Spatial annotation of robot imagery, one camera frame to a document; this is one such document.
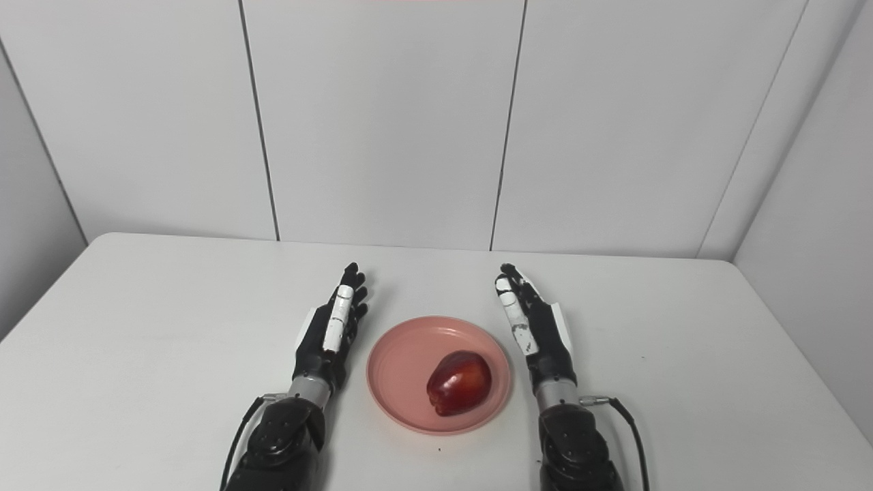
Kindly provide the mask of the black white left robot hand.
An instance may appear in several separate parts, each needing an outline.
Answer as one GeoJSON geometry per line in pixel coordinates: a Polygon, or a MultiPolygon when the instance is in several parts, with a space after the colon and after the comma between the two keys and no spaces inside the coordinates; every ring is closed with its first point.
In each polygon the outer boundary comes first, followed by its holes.
{"type": "Polygon", "coordinates": [[[350,263],[327,303],[315,308],[296,349],[294,377],[321,379],[333,393],[343,388],[347,357],[368,313],[366,279],[359,265],[350,263]]]}

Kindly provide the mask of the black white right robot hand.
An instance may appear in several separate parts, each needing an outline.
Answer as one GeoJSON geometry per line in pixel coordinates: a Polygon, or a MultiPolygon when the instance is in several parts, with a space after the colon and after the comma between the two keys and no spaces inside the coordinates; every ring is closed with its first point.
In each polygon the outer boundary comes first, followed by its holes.
{"type": "Polygon", "coordinates": [[[546,381],[578,379],[569,333],[559,305],[547,302],[514,264],[500,265],[494,289],[524,359],[534,389],[546,381]]]}

